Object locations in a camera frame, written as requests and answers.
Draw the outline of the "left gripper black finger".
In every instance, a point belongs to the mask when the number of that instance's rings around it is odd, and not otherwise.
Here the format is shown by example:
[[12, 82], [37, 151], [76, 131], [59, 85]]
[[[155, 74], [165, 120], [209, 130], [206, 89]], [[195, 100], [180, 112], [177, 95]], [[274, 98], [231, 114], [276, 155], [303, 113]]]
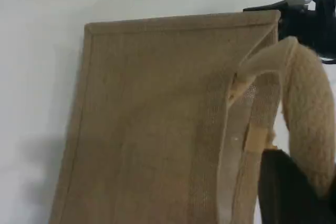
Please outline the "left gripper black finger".
[[281, 150], [262, 153], [258, 198], [262, 223], [335, 223], [335, 181], [319, 197]]

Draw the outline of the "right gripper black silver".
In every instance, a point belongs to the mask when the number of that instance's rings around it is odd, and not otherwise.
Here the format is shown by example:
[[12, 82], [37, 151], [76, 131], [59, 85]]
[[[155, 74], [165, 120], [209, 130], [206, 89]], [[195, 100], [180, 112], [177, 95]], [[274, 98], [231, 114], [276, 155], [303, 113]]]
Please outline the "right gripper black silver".
[[335, 0], [283, 0], [243, 12], [281, 11], [278, 37], [294, 36], [313, 49], [323, 64], [335, 64]]

